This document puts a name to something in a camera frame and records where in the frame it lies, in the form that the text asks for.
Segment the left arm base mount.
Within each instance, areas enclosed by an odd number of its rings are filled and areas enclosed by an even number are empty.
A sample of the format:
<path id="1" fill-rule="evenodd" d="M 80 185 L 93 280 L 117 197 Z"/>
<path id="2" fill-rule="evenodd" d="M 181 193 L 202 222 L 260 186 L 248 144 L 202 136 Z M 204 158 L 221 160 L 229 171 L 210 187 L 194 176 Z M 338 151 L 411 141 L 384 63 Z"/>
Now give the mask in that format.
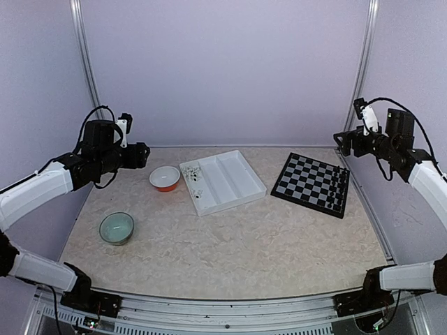
<path id="1" fill-rule="evenodd" d="M 98 291 L 90 291 L 86 295 L 64 293 L 61 298 L 62 306 L 110 318 L 118 316 L 121 303 L 119 295 Z"/>

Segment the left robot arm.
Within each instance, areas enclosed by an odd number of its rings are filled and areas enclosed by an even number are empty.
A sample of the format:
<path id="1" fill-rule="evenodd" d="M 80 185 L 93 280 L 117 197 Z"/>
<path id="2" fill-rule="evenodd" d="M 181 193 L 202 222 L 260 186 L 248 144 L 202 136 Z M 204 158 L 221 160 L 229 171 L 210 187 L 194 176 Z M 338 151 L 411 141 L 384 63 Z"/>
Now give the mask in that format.
<path id="1" fill-rule="evenodd" d="M 41 170 L 1 190 L 1 276 L 13 276 L 32 283 L 69 292 L 82 310 L 98 303 L 89 280 L 80 270 L 63 265 L 14 245 L 7 231 L 22 217 L 45 203 L 88 184 L 99 187 L 105 174 L 117 175 L 120 169 L 140 169 L 147 164 L 150 148 L 144 142 L 129 144 L 126 135 L 131 121 L 93 120 L 83 123 L 75 149 L 50 159 Z"/>

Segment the black white chess board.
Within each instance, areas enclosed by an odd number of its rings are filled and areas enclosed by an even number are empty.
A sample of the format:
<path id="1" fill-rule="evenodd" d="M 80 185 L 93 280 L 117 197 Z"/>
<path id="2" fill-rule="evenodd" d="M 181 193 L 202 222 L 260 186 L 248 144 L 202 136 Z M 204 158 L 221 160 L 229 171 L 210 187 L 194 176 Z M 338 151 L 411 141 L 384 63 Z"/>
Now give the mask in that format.
<path id="1" fill-rule="evenodd" d="M 300 154 L 289 154 L 270 195 L 317 212 L 342 219 L 328 208 L 327 196 L 330 186 L 332 165 Z"/>

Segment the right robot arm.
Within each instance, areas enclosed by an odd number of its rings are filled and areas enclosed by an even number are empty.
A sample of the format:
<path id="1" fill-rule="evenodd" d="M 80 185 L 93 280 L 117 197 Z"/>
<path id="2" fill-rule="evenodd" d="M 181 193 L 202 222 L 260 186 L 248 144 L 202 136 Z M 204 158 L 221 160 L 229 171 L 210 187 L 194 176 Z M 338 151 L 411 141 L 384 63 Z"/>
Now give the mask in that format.
<path id="1" fill-rule="evenodd" d="M 381 130 L 374 110 L 367 106 L 360 113 L 363 125 L 355 130 L 335 133 L 334 141 L 343 156 L 371 154 L 377 162 L 386 161 L 390 173 L 396 172 L 428 203 L 439 220 L 446 224 L 446 175 L 438 171 L 434 157 L 413 148 L 416 118 L 408 111 L 389 109 L 386 128 Z M 373 309 L 385 292 L 435 292 L 446 295 L 446 257 L 411 265 L 370 269 L 357 295 L 365 310 Z"/>

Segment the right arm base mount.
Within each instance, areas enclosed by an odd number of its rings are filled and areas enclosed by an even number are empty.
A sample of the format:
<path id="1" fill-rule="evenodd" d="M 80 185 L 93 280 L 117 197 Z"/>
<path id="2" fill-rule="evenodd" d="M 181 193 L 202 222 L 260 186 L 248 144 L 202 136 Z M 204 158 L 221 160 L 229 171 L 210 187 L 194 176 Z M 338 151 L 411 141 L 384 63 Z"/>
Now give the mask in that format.
<path id="1" fill-rule="evenodd" d="M 337 316 L 344 317 L 387 307 L 392 305 L 395 300 L 390 292 L 370 294 L 358 290 L 335 295 L 333 301 Z"/>

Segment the white divided plastic tray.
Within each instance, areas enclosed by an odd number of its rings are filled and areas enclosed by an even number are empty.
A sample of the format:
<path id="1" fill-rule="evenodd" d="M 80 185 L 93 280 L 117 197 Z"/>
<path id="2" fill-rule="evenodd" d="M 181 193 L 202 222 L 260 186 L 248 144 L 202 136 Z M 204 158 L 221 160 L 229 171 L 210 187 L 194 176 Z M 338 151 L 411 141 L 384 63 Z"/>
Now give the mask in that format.
<path id="1" fill-rule="evenodd" d="M 196 183 L 203 190 L 202 196 L 198 200 L 191 197 L 199 217 L 250 203 L 266 195 L 266 186 L 238 150 L 185 163 L 199 164 L 202 171 L 203 178 Z"/>

